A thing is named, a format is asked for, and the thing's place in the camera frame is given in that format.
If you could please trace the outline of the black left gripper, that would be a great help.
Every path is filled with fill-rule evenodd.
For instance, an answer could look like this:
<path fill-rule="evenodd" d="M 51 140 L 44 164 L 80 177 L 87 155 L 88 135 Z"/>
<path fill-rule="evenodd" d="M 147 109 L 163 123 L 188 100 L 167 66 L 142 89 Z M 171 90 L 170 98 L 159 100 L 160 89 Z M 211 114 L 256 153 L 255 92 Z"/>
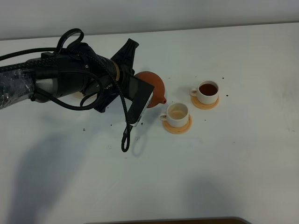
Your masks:
<path fill-rule="evenodd" d="M 92 48 L 84 42 L 68 45 L 67 52 L 70 56 L 80 56 L 86 59 L 88 72 L 94 74 L 101 80 L 101 85 L 90 78 L 83 87 L 84 99 L 81 100 L 80 106 L 67 106 L 68 109 L 82 111 L 96 109 L 104 112 L 105 108 L 117 97 L 125 98 L 123 94 L 123 86 L 127 76 L 133 76 L 135 50 L 139 43 L 132 39 L 118 50 L 111 59 L 97 55 Z"/>

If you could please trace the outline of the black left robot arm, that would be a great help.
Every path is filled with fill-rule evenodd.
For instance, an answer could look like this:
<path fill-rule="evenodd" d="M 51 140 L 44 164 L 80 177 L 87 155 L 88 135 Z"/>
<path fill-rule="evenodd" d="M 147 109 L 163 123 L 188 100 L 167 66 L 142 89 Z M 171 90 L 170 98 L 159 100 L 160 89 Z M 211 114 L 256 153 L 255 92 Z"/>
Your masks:
<path fill-rule="evenodd" d="M 30 99 L 40 103 L 52 101 L 74 111 L 104 112 L 120 97 L 132 102 L 125 112 L 139 109 L 136 103 L 142 99 L 144 85 L 133 70 L 137 42 L 128 39 L 112 58 L 105 58 L 96 54 L 82 37 L 67 47 L 65 41 L 66 37 L 62 37 L 54 48 L 28 49 L 1 57 L 5 60 L 41 53 L 39 58 L 1 67 L 1 108 Z"/>

